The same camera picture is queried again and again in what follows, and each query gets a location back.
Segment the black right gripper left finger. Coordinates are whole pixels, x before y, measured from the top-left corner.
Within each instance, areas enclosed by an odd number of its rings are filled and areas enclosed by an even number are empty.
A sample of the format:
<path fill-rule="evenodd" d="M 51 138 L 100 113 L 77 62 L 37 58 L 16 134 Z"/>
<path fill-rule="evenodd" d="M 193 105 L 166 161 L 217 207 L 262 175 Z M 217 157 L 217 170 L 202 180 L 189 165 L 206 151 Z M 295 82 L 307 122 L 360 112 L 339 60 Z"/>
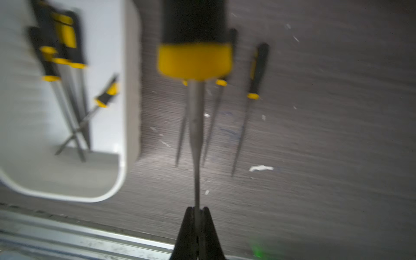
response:
<path fill-rule="evenodd" d="M 170 260 L 197 259 L 198 242 L 194 213 L 193 207 L 186 209 Z"/>

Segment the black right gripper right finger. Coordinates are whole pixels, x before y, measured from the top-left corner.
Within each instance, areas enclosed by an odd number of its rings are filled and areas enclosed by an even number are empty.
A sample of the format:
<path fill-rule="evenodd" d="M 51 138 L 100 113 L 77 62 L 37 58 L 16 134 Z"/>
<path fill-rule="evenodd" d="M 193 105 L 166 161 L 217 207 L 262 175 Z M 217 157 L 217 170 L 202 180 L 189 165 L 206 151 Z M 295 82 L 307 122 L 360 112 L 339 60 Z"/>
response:
<path fill-rule="evenodd" d="M 200 260 L 226 260 L 208 207 L 198 214 L 198 258 Z"/>

